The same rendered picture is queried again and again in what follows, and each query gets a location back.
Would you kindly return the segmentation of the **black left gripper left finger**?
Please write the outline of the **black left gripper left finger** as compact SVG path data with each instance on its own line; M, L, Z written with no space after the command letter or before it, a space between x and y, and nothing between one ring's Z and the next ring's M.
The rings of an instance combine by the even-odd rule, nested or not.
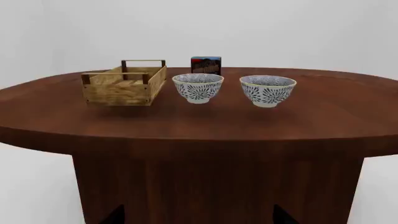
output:
M104 220L99 224L125 224L124 205L115 208Z

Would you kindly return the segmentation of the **dark wooden table pedestal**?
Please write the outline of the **dark wooden table pedestal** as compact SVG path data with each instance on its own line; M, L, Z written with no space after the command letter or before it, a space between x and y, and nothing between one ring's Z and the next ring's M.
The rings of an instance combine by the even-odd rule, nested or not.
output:
M299 224L347 224L363 160L94 152L74 155L73 165L86 224L118 207L122 224L273 224L275 206Z

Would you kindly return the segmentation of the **wooden crate tray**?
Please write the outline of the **wooden crate tray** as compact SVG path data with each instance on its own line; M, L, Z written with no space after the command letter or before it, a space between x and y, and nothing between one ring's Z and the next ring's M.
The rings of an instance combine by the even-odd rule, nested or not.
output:
M150 106L167 80L165 60L159 67L128 67L129 60L104 72L81 74L87 104L100 106Z

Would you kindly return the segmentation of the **small printed box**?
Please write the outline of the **small printed box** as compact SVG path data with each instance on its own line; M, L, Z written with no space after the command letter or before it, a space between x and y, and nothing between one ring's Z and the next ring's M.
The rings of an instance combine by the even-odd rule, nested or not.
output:
M221 76L221 57L192 57L191 73L215 74Z

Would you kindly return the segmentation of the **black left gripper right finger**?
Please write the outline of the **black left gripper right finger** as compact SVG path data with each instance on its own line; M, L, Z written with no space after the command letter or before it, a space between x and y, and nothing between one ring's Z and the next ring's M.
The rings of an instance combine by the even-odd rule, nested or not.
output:
M273 224L299 224L299 222L290 216L282 207L274 205Z

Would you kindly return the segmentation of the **blue patterned ceramic bowl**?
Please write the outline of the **blue patterned ceramic bowl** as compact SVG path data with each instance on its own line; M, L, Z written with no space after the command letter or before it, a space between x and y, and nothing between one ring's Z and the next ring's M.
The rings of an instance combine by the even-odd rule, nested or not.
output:
M216 96L224 78L216 74L189 73L172 77L180 96L191 104L205 104Z
M291 78L270 75L243 76L239 81L245 96L260 108L275 108L290 96L297 84Z

